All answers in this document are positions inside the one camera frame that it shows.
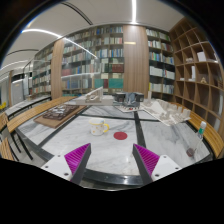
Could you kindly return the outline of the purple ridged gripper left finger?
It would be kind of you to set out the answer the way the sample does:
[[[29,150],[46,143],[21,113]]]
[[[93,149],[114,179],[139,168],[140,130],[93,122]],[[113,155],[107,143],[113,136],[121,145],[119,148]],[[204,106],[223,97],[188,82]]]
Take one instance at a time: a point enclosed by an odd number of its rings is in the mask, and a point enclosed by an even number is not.
[[[75,183],[77,185],[80,184],[90,155],[91,144],[87,143],[67,153],[64,156],[72,173],[72,183]]]

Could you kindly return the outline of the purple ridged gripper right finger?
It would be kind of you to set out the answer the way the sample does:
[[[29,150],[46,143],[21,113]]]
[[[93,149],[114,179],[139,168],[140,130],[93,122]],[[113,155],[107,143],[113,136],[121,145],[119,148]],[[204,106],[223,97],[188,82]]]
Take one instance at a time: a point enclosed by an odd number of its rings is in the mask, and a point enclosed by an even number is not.
[[[132,151],[140,176],[144,185],[152,182],[152,173],[155,169],[159,156],[154,152],[144,148],[143,146],[134,144]]]

